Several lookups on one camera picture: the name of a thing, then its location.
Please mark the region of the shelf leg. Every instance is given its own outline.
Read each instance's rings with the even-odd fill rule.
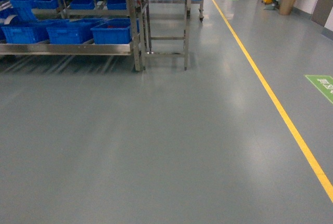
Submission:
[[[130,15],[131,21],[131,30],[133,36],[133,54],[134,54],[134,64],[135,70],[141,70],[141,63],[140,63],[140,54],[139,54],[139,37],[137,33],[137,23],[136,23],[136,12],[134,6],[134,0],[126,0],[127,9]]]

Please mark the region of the gray epoxy floor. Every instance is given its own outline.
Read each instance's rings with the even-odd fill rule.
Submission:
[[[332,182],[333,107],[304,74],[332,75],[333,42],[260,0],[216,2]],[[200,24],[193,6],[186,72],[150,59],[134,73],[121,58],[104,75],[83,59],[1,76],[0,223],[332,222],[259,79],[212,1],[204,8]],[[164,10],[178,8],[152,8]]]

